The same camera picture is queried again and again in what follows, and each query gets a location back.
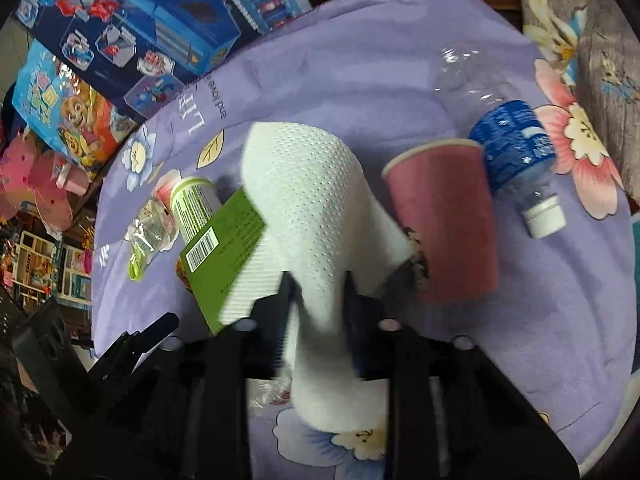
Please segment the paw patrol toy package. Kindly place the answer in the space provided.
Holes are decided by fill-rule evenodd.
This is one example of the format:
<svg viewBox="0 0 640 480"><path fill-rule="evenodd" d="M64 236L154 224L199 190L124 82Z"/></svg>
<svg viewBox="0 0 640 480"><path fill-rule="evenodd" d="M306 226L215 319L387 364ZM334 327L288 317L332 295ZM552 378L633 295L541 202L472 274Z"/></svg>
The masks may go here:
<svg viewBox="0 0 640 480"><path fill-rule="evenodd" d="M38 41L17 74L12 104L44 143L91 180L138 128Z"/></svg>

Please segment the grey floral draped sheet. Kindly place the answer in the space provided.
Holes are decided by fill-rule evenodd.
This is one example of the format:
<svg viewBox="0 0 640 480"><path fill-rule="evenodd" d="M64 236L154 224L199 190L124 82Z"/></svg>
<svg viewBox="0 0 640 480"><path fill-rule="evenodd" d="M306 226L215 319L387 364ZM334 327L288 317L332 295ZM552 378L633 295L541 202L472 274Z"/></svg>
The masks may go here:
<svg viewBox="0 0 640 480"><path fill-rule="evenodd" d="M538 112L592 218L639 197L639 38L616 0L522 0L523 32L542 58Z"/></svg>

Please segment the white paper towel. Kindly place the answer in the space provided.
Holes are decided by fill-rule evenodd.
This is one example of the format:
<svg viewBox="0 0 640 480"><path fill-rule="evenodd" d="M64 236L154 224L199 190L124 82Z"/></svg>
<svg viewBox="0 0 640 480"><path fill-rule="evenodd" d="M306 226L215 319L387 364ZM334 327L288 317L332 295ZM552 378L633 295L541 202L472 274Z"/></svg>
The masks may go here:
<svg viewBox="0 0 640 480"><path fill-rule="evenodd" d="M373 296L408 261L408 238L374 197L354 153L320 128L256 122L244 144L241 177L265 229L228 292L220 322L249 314L290 272L302 290L284 347L297 414L334 434L381 426L387 387L356 375L343 286L350 273L358 292Z"/></svg>

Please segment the blue toy box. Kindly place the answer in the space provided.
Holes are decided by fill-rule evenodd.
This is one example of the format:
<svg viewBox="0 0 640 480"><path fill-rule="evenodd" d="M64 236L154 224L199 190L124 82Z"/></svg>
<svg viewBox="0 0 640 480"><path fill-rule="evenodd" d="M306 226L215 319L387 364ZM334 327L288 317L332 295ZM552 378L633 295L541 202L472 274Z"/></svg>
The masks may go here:
<svg viewBox="0 0 640 480"><path fill-rule="evenodd" d="M109 99L145 120L309 0L20 0L14 16Z"/></svg>

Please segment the pink paper cup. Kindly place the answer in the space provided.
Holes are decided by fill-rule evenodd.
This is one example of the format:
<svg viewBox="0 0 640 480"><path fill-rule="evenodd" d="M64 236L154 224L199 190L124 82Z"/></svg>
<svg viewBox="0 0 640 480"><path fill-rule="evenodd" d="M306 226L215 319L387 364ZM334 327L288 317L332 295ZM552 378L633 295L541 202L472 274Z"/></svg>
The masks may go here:
<svg viewBox="0 0 640 480"><path fill-rule="evenodd" d="M420 300L446 306L492 294L496 229L480 144L454 139L417 146L393 158L382 178L410 240Z"/></svg>

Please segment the pink toy figure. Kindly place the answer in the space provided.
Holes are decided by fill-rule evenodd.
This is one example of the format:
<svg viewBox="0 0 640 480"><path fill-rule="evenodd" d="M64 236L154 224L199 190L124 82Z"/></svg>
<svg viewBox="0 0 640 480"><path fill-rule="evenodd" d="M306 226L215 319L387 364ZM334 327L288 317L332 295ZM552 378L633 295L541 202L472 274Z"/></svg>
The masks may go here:
<svg viewBox="0 0 640 480"><path fill-rule="evenodd" d="M42 150L31 132L19 133L1 157L1 221L32 206L51 233L73 224L70 194L84 196L90 179L85 170L62 154Z"/></svg>

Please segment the purple floral bed cover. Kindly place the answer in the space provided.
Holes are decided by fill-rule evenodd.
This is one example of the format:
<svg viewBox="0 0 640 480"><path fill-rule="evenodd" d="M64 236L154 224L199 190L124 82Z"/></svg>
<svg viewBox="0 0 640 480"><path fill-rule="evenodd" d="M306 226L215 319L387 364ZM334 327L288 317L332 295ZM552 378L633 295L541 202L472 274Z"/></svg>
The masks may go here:
<svg viewBox="0 0 640 480"><path fill-rule="evenodd" d="M181 240L155 257L140 282L128 276L127 228L164 174L202 177L227 198L243 186L250 127L294 122L341 139L393 218L384 166L456 133L434 88L440 51L459 44L490 58L537 115L548 104L536 76L538 49L480 0L333 0L184 88L130 134L103 182L92 277L96 352L167 311L179 317L180 339L208 333L176 273ZM541 240L529 235L510 200L492 204L498 287L486 300L445 307L401 299L396 310L425 336L466 330L585 465L612 430L631 375L631 220L624 192L616 213L598 220L571 176L555 171L552 184L566 226ZM311 427L293 403L262 416L257 434L256 467L268 478L356 479L382 465L376 442Z"/></svg>

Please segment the green cardboard package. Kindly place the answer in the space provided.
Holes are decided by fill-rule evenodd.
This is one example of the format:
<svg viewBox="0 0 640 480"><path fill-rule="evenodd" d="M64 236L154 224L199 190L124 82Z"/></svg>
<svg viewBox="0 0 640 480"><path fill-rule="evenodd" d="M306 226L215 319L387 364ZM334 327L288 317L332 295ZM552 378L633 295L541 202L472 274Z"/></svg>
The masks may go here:
<svg viewBox="0 0 640 480"><path fill-rule="evenodd" d="M242 188L207 220L180 255L209 330L216 334L232 286L262 237L264 222Z"/></svg>

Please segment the clear bottle blue label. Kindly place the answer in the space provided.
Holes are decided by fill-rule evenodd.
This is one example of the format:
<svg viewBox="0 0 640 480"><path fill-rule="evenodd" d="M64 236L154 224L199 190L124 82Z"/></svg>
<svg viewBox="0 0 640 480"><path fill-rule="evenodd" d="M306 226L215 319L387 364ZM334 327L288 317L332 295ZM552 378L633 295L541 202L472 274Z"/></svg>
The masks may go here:
<svg viewBox="0 0 640 480"><path fill-rule="evenodd" d="M480 144L489 191L514 203L529 235L541 240L562 230L566 220L552 184L554 145L491 59L462 46L442 50L434 92L456 135Z"/></svg>

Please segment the green label small bottle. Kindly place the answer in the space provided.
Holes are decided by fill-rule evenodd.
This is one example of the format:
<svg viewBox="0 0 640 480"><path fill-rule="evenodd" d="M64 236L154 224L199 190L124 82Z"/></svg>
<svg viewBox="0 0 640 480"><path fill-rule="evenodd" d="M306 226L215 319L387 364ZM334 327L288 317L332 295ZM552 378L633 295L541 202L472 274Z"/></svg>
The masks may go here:
<svg viewBox="0 0 640 480"><path fill-rule="evenodd" d="M179 170L164 174L125 234L130 246L130 280L140 282L155 257L169 252L178 237L189 244L220 207L213 182L183 177Z"/></svg>

